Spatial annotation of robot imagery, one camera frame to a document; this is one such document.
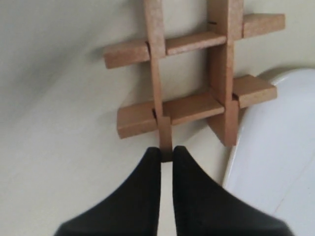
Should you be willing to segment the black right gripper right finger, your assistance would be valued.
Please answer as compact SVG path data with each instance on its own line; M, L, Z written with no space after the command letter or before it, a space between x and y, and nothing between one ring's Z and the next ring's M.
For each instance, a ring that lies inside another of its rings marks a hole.
M179 236L291 236L288 225L231 195L186 147L173 150L173 205Z

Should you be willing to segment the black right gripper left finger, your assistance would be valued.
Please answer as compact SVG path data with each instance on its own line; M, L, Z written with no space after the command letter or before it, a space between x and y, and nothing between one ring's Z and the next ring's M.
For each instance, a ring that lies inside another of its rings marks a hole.
M106 199L59 227L58 236L156 236L161 152L149 147L130 176Z

